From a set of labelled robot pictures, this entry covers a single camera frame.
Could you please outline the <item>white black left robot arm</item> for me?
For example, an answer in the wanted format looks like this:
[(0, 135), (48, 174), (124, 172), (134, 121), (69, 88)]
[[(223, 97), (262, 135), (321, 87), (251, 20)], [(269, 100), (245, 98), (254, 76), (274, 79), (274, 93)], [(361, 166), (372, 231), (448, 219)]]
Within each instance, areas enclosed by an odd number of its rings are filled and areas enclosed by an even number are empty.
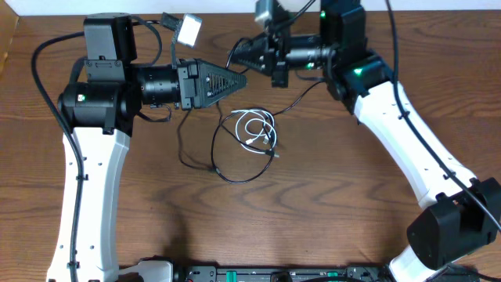
[(88, 79), (70, 82), (59, 114), (66, 176), (56, 251), (49, 281), (177, 281), (180, 272), (152, 257), (121, 268), (116, 225), (121, 172), (133, 123), (142, 106), (178, 103), (210, 107), (246, 86), (243, 74), (199, 59), (150, 66), (125, 60), (90, 60)]

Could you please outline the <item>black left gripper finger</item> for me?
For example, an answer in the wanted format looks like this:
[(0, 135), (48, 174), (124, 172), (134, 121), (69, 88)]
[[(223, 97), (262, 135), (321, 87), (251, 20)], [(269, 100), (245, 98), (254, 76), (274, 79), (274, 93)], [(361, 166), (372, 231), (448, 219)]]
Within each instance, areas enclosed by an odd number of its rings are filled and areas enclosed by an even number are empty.
[(198, 89), (242, 89), (247, 86), (247, 78), (243, 74), (204, 60), (195, 59), (195, 62), (195, 86)]
[(196, 85), (196, 96), (193, 101), (193, 107), (196, 109), (210, 107), (219, 100), (224, 99), (234, 92), (238, 92), (246, 86), (246, 80), (202, 81)]

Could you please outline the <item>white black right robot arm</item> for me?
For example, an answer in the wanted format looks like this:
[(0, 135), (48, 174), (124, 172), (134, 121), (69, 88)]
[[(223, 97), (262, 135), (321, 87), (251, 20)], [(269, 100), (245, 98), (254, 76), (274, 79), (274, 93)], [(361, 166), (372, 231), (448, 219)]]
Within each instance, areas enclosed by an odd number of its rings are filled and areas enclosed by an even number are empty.
[(285, 86), (292, 69), (322, 69), (334, 99), (402, 170), (422, 212), (407, 229), (408, 246), (387, 266), (389, 280), (436, 279), (499, 235), (499, 183), (477, 179), (447, 151), (364, 35), (260, 34), (237, 42), (228, 61), (271, 77), (276, 87)]

